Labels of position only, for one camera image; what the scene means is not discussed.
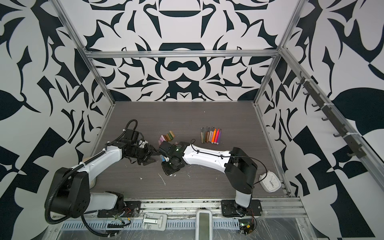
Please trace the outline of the orange marker pen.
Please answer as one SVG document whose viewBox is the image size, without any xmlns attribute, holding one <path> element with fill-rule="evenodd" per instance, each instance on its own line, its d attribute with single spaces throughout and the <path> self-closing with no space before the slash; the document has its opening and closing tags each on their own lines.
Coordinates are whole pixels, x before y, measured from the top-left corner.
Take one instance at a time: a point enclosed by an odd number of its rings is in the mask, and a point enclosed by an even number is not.
<svg viewBox="0 0 384 240">
<path fill-rule="evenodd" d="M 217 129 L 215 129 L 215 130 L 214 130 L 214 133 L 213 133 L 212 142 L 211 142 L 212 144 L 214 144 L 214 140 L 215 140 L 216 131 L 217 131 Z"/>
</svg>

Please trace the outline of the purple marker pen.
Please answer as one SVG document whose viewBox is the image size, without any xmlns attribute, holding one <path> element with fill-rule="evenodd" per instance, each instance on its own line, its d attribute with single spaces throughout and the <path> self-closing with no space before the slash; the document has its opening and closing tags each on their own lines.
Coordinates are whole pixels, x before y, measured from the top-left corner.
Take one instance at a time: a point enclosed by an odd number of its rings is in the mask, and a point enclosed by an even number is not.
<svg viewBox="0 0 384 240">
<path fill-rule="evenodd" d="M 222 129 L 219 129 L 218 138 L 217 138 L 217 145 L 220 143 L 221 135 L 222 135 Z"/>
</svg>

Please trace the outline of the red marker pen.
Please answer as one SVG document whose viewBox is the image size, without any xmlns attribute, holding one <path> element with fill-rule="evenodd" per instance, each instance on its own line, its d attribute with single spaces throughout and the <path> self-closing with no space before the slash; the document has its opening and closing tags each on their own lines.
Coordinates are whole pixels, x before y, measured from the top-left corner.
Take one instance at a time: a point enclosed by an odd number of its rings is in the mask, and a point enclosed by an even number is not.
<svg viewBox="0 0 384 240">
<path fill-rule="evenodd" d="M 220 134 L 220 129 L 217 129 L 214 144 L 218 144 L 217 142 L 218 142 L 219 134 Z"/>
</svg>

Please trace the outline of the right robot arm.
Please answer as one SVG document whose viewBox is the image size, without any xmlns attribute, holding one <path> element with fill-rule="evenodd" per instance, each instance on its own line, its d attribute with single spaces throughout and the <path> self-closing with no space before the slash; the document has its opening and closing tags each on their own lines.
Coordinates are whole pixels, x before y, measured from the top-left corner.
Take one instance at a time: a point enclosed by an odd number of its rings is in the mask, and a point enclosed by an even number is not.
<svg viewBox="0 0 384 240">
<path fill-rule="evenodd" d="M 236 190 L 234 206 L 237 211 L 246 211 L 250 204 L 256 182 L 257 159 L 249 157 L 242 149 L 215 151 L 195 146 L 193 143 L 171 144 L 162 142 L 158 152 L 165 158 L 162 168 L 170 176 L 187 165 L 198 165 L 224 173 Z"/>
</svg>

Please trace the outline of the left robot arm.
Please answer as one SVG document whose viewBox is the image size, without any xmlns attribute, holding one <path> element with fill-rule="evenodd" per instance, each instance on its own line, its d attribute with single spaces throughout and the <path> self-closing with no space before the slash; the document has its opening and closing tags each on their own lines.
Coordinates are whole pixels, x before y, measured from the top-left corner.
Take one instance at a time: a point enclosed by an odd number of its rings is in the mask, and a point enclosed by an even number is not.
<svg viewBox="0 0 384 240">
<path fill-rule="evenodd" d="M 88 212 L 124 212 L 124 196 L 115 192 L 91 193 L 91 184 L 107 168 L 122 159 L 138 165 L 154 163 L 154 147 L 136 130 L 138 121 L 133 119 L 115 140 L 89 159 L 71 168 L 58 169 L 53 177 L 45 201 L 45 220 L 50 225 L 69 218 L 78 218 Z"/>
</svg>

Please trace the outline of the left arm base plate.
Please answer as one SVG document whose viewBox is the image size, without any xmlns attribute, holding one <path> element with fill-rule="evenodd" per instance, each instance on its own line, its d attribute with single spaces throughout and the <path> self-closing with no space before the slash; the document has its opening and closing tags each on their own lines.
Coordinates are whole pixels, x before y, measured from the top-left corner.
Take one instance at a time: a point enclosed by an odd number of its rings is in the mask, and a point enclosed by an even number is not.
<svg viewBox="0 0 384 240">
<path fill-rule="evenodd" d="M 123 204 L 116 205 L 112 210 L 98 211 L 98 218 L 121 218 L 136 217 L 141 211 L 141 201 L 124 201 Z"/>
</svg>

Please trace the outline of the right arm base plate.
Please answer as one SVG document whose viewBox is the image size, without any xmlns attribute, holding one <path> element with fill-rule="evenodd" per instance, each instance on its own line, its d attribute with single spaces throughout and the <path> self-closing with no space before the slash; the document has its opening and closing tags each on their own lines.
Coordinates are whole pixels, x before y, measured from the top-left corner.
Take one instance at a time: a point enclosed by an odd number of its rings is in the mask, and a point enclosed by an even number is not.
<svg viewBox="0 0 384 240">
<path fill-rule="evenodd" d="M 238 205 L 235 200 L 221 200 L 221 209 L 226 218 L 261 216 L 263 211 L 260 200 L 251 200 L 247 208 Z"/>
</svg>

